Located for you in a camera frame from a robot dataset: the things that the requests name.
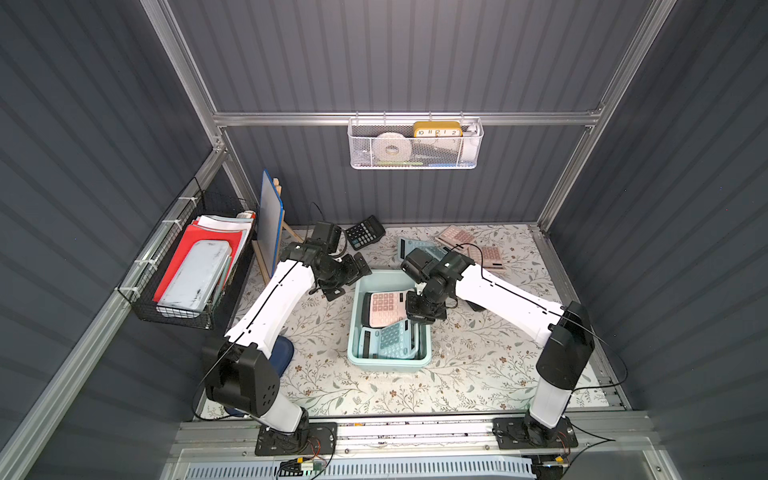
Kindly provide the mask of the mint green storage box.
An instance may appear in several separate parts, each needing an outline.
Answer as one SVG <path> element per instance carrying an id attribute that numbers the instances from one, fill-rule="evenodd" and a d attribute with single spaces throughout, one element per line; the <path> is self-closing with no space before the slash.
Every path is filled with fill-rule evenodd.
<path id="1" fill-rule="evenodd" d="M 355 284 L 347 347 L 351 364 L 367 371 L 416 372 L 432 359 L 431 327 L 406 315 L 415 283 L 398 270 L 375 270 Z"/>

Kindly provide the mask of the pink calculator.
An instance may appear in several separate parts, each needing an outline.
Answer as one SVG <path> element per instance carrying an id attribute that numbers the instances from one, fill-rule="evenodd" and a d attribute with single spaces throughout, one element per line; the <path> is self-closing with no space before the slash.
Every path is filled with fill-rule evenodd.
<path id="1" fill-rule="evenodd" d="M 504 270 L 505 262 L 501 250 L 497 247 L 480 247 L 477 260 L 486 270 Z"/>
<path id="2" fill-rule="evenodd" d="M 407 318 L 406 296 L 407 291 L 397 292 L 370 292 L 372 329 L 386 328 L 394 323 Z"/>
<path id="3" fill-rule="evenodd" d="M 435 237 L 435 240 L 447 248 L 453 248 L 460 246 L 461 244 L 474 243 L 475 237 L 471 232 L 463 228 L 451 225 L 440 232 Z"/>

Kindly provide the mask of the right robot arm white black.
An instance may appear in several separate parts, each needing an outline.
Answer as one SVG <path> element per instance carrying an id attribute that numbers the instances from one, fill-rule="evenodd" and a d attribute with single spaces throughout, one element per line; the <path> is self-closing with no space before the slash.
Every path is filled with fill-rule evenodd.
<path id="1" fill-rule="evenodd" d="M 587 310 L 576 301 L 563 306 L 529 294 L 456 250 L 436 259 L 415 249 L 400 268 L 421 287 L 406 295 L 410 319 L 427 324 L 445 319 L 446 300 L 463 300 L 508 321 L 541 347 L 540 380 L 525 425 L 531 432 L 556 432 L 595 349 Z"/>

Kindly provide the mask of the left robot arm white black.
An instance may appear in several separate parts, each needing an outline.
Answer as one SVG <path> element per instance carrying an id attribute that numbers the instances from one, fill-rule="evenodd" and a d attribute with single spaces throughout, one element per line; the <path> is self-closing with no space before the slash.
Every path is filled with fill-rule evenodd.
<path id="1" fill-rule="evenodd" d="M 370 274 L 361 253 L 335 258 L 320 245 L 289 244 L 241 320 L 222 342 L 205 347 L 201 381 L 205 397 L 285 435 L 303 429 L 306 410 L 280 392 L 280 375 L 270 363 L 278 336 L 305 294 L 320 290 L 333 301 L 345 294 L 346 286 Z"/>

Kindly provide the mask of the pink calculator back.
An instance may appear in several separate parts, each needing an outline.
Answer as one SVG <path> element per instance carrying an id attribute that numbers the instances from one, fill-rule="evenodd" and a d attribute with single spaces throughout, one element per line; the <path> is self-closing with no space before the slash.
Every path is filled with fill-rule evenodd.
<path id="1" fill-rule="evenodd" d="M 474 243 L 475 237 L 471 232 L 463 228 L 451 225 L 440 232 L 435 237 L 435 240 L 447 248 L 453 248 L 460 246 L 461 244 Z"/>

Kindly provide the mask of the wooden easel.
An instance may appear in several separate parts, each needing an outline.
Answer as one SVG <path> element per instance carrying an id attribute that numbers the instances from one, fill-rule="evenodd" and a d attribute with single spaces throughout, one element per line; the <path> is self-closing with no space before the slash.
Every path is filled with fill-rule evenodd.
<path id="1" fill-rule="evenodd" d="M 274 178 L 275 184 L 277 185 L 278 192 L 279 192 L 279 194 L 281 196 L 282 186 L 281 186 L 279 180 L 276 177 L 273 177 L 273 178 Z M 267 278 L 266 277 L 266 274 L 264 272 L 264 265 L 263 265 L 262 259 L 261 259 L 261 254 L 259 252 L 257 241 L 256 241 L 257 230 L 258 230 L 258 228 L 257 228 L 257 226 L 258 226 L 258 212 L 259 212 L 259 206 L 258 206 L 257 217 L 256 217 L 255 237 L 254 237 L 254 240 L 252 241 L 252 246 L 253 246 L 253 249 L 254 249 L 254 252 L 255 252 L 255 257 L 256 257 L 256 260 L 257 260 L 257 264 L 258 264 L 258 268 L 259 268 L 259 272 L 261 274 L 261 277 L 262 277 L 264 283 L 268 283 L 271 278 Z M 281 252 L 281 248 L 282 248 L 282 242 L 283 242 L 283 235 L 284 235 L 284 233 L 287 233 L 291 240 L 295 240 L 295 241 L 298 241 L 298 242 L 302 242 L 303 241 L 303 238 L 301 236 L 299 236 L 296 233 L 296 231 L 286 223 L 286 221 L 285 221 L 285 208 L 284 208 L 284 218 L 283 218 L 283 223 L 282 223 L 282 232 L 281 232 L 281 236 L 280 236 L 279 258 L 280 258 L 280 252 Z"/>

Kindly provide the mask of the navy blue case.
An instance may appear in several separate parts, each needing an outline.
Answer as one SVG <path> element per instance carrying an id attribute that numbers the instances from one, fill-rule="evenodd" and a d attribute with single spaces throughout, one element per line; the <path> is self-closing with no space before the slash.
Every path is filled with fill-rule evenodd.
<path id="1" fill-rule="evenodd" d="M 271 367 L 279 377 L 282 377 L 294 357 L 295 347 L 291 340 L 279 335 L 269 359 Z"/>

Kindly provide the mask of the blue framed whiteboard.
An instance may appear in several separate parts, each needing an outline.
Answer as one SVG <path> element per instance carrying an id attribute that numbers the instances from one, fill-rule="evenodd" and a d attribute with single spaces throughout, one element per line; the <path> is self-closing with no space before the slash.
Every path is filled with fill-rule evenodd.
<path id="1" fill-rule="evenodd" d="M 267 278 L 272 277 L 278 263 L 283 218 L 284 206 L 277 185 L 269 172 L 264 170 L 256 241 Z"/>

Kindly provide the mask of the white papers in basket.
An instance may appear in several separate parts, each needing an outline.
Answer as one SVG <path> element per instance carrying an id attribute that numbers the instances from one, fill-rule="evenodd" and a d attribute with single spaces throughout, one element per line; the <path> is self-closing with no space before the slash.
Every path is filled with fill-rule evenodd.
<path id="1" fill-rule="evenodd" d="M 240 240 L 237 248 L 233 248 L 234 256 L 232 265 L 235 265 L 239 260 L 240 254 L 245 246 L 246 240 L 253 230 L 254 221 L 256 219 L 256 213 L 252 210 L 245 210 L 238 213 L 234 218 L 223 217 L 219 215 L 201 215 L 198 216 L 193 222 L 193 225 L 198 225 L 202 228 L 209 230 L 219 231 L 236 231 L 240 233 Z"/>

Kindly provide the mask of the white tape roll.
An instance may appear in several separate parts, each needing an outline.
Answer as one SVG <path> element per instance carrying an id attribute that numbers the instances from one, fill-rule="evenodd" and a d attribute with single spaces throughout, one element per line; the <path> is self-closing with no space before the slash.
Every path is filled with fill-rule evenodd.
<path id="1" fill-rule="evenodd" d="M 409 138 L 396 132 L 385 132 L 372 140 L 372 152 L 379 162 L 406 162 L 412 156 Z"/>

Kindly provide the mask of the red folder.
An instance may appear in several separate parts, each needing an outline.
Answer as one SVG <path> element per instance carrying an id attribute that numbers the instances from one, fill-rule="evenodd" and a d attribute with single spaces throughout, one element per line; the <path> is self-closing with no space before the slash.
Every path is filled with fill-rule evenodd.
<path id="1" fill-rule="evenodd" d="M 240 233 L 236 231 L 209 230 L 193 224 L 187 226 L 173 257 L 171 258 L 170 264 L 154 293 L 152 298 L 154 302 L 160 301 L 194 244 L 203 240 L 226 242 L 231 250 L 229 257 L 233 260 L 233 248 L 237 248 L 240 240 Z"/>

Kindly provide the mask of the white pencil case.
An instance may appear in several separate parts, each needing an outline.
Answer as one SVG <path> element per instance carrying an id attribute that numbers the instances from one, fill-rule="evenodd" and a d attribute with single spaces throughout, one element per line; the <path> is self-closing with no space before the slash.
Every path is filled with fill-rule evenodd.
<path id="1" fill-rule="evenodd" d="M 156 309 L 164 317 L 193 318 L 221 291 L 229 271 L 230 247 L 224 241 L 203 240 L 194 244 Z"/>

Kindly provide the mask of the yellow clock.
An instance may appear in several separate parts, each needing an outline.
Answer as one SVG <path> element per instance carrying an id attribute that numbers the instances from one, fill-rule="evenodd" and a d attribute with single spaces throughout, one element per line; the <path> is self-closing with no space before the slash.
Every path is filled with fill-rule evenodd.
<path id="1" fill-rule="evenodd" d="M 463 129 L 458 121 L 418 121 L 413 125 L 414 138 L 460 138 Z"/>

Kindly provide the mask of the small circuit board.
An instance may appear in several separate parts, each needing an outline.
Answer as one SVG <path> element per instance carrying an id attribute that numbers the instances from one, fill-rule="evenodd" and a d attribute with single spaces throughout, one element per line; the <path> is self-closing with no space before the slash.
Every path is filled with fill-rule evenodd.
<path id="1" fill-rule="evenodd" d="M 322 472 L 324 467 L 324 461 L 319 458 L 299 457 L 282 461 L 277 468 L 276 477 L 312 477 Z"/>

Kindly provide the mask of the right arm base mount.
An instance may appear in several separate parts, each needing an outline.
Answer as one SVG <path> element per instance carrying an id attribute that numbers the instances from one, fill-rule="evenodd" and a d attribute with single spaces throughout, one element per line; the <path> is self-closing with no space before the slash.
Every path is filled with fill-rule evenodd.
<path id="1" fill-rule="evenodd" d="M 518 417 L 497 417 L 492 420 L 491 433 L 500 450 L 559 448 L 570 451 L 578 446 L 575 429 L 566 416 L 555 427 L 541 424 L 529 414 Z"/>

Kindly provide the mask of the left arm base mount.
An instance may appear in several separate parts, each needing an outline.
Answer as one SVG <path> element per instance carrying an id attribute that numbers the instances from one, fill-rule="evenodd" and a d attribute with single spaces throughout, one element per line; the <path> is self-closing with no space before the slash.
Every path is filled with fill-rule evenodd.
<path id="1" fill-rule="evenodd" d="M 335 452 L 338 438 L 336 422 L 310 422 L 294 433 L 281 433 L 271 428 L 258 433 L 254 455 L 267 456 L 326 456 Z"/>

